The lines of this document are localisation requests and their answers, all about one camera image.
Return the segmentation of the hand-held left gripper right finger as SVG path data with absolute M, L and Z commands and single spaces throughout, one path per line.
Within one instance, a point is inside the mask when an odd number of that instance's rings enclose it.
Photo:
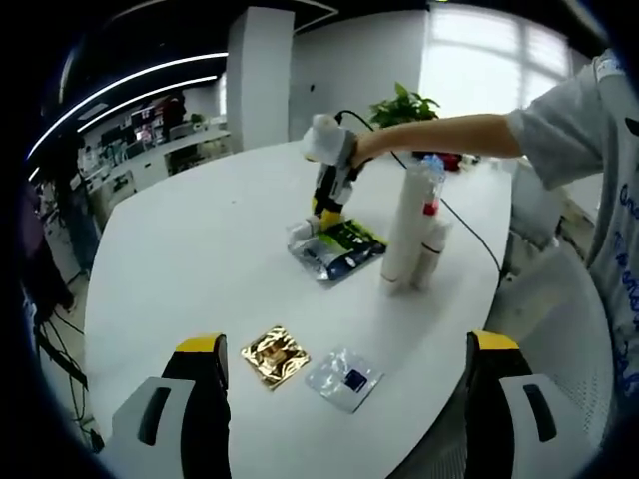
M 469 332 L 465 379 L 467 478 L 574 478 L 591 459 L 578 410 L 511 338 Z

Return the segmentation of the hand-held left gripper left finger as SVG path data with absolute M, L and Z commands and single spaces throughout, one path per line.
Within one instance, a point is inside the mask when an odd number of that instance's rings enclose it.
M 147 378 L 115 412 L 115 478 L 229 478 L 231 410 L 227 339 L 179 344 L 159 377 Z

